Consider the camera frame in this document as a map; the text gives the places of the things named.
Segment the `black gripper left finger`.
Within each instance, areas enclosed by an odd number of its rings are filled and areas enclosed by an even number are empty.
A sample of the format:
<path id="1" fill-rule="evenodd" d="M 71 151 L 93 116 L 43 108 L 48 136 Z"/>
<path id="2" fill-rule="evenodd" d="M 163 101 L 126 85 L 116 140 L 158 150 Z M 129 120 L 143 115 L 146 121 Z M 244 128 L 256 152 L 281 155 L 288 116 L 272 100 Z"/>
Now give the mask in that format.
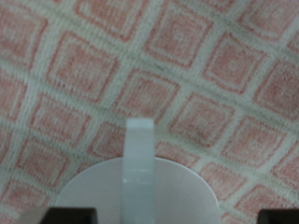
<path id="1" fill-rule="evenodd" d="M 91 207 L 34 207 L 23 212 L 17 224 L 98 224 Z"/>

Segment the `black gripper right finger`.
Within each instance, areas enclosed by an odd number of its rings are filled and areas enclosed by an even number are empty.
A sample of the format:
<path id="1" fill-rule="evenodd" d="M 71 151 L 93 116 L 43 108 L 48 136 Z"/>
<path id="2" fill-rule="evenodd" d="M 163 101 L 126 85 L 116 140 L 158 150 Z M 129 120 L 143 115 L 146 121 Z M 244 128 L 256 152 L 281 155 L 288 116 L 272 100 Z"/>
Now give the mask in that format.
<path id="1" fill-rule="evenodd" d="M 299 224 L 299 209 L 262 209 L 257 224 Z"/>

